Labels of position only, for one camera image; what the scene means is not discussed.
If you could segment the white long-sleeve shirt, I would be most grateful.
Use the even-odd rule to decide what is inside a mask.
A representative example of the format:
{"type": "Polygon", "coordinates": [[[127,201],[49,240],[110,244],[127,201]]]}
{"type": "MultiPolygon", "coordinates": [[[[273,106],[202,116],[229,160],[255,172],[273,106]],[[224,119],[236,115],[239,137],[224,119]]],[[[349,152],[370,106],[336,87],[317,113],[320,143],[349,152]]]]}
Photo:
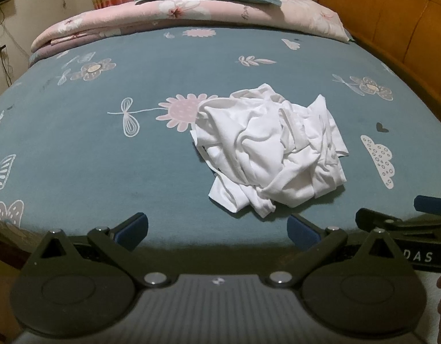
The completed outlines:
{"type": "Polygon", "coordinates": [[[231,213],[250,206],[266,218],[346,183],[348,149],[323,95],[300,106],[263,84],[206,99],[191,135],[215,175],[209,198],[231,213]]]}

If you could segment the teal floral bed sheet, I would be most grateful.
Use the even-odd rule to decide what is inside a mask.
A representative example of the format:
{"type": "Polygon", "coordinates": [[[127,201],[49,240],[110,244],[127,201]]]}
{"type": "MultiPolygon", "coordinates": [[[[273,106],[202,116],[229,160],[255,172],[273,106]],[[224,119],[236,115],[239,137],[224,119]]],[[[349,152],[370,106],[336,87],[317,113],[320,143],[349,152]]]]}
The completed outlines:
{"type": "Polygon", "coordinates": [[[441,123],[354,43],[271,29],[175,27],[85,44],[34,64],[0,97],[0,232],[22,249],[50,229],[84,234],[137,212],[160,249],[289,244],[289,207],[261,219],[208,197],[214,174],[190,131],[214,95],[270,85],[319,95],[348,148],[346,183],[300,213],[354,225],[367,207],[400,218],[441,196],[441,123]]]}

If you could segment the wooden headboard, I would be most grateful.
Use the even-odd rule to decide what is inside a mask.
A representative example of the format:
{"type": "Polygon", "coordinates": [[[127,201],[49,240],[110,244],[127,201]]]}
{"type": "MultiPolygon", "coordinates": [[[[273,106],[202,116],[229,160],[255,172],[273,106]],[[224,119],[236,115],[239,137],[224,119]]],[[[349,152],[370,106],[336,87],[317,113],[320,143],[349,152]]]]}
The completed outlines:
{"type": "Polygon", "coordinates": [[[441,0],[314,0],[404,80],[441,122],[441,0]]]}

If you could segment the pink floral folded quilt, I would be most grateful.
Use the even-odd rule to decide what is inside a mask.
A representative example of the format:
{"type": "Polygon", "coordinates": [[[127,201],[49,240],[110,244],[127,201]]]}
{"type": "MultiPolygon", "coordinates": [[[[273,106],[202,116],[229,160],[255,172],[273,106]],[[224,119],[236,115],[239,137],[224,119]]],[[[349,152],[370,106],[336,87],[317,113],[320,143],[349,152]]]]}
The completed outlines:
{"type": "Polygon", "coordinates": [[[281,5],[224,0],[155,0],[127,2],[70,17],[39,34],[31,52],[51,40],[79,32],[159,21],[215,21],[270,26],[349,41],[338,14],[312,0],[279,0],[281,5]]]}

